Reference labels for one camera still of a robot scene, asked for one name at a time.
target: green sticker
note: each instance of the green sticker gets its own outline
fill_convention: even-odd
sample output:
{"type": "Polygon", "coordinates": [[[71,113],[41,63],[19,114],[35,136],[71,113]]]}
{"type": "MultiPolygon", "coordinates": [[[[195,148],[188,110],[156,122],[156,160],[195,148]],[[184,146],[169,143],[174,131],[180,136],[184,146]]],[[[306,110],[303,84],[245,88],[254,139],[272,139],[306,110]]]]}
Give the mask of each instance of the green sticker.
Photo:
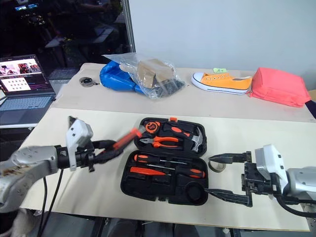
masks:
{"type": "Polygon", "coordinates": [[[226,68],[213,68],[213,72],[215,73],[226,73],[226,68]]]}

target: laptop screen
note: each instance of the laptop screen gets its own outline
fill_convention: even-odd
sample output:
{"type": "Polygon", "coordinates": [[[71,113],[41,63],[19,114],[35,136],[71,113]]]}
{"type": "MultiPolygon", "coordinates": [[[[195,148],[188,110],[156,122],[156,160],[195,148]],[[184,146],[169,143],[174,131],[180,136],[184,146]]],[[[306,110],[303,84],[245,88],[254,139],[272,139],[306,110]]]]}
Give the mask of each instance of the laptop screen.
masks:
{"type": "Polygon", "coordinates": [[[35,55],[0,59],[0,88],[7,96],[54,92],[35,55]]]}

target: claw hammer head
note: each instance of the claw hammer head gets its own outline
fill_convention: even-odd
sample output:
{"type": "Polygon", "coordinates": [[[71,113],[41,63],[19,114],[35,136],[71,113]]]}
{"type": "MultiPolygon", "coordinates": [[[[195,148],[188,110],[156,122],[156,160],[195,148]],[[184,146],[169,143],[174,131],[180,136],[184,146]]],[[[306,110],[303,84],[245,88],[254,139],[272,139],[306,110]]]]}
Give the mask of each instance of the claw hammer head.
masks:
{"type": "Polygon", "coordinates": [[[198,147],[203,142],[203,135],[199,127],[197,127],[198,136],[193,136],[192,141],[194,142],[194,147],[192,148],[192,151],[198,152],[198,147]]]}

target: white shoe sole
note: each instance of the white shoe sole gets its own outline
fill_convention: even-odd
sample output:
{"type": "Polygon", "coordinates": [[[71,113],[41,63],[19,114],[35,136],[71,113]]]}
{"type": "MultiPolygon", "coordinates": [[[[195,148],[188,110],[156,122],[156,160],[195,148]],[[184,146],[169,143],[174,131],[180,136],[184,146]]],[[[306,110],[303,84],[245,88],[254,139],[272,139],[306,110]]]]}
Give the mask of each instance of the white shoe sole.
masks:
{"type": "Polygon", "coordinates": [[[213,91],[213,92],[224,92],[224,93],[229,93],[229,94],[234,94],[234,95],[244,95],[247,93],[247,90],[238,90],[238,89],[231,89],[231,88],[224,88],[224,87],[214,87],[210,85],[204,85],[203,83],[199,82],[194,78],[194,74],[191,77],[192,83],[202,89],[202,90],[207,90],[207,91],[213,91]]]}

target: hammer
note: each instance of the hammer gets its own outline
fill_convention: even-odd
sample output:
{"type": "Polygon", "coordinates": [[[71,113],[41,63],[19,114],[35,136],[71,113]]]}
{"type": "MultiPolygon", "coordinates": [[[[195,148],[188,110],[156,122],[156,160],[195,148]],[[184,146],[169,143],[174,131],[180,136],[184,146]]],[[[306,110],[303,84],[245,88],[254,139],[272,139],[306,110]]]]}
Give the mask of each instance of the hammer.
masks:
{"type": "Polygon", "coordinates": [[[203,135],[199,127],[197,127],[198,136],[193,135],[193,133],[184,132],[178,127],[171,127],[171,131],[178,137],[192,140],[194,142],[194,146],[191,150],[194,152],[198,152],[198,147],[203,142],[203,135]]]}

